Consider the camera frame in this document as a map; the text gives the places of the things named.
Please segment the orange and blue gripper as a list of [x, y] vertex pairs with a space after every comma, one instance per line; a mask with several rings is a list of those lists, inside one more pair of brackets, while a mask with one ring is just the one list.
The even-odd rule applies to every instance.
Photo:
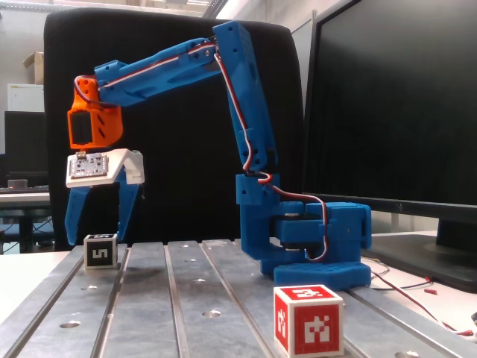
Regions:
[[[98, 82], [91, 75], [80, 75], [74, 79], [74, 101], [67, 112], [67, 123], [71, 149], [110, 147], [123, 134], [121, 107], [108, 104], [99, 98]], [[119, 184], [116, 241], [123, 242], [140, 185], [127, 183], [125, 168], [120, 170], [116, 183]], [[64, 221], [69, 245], [76, 243], [78, 224], [89, 191], [89, 186], [70, 190]]]

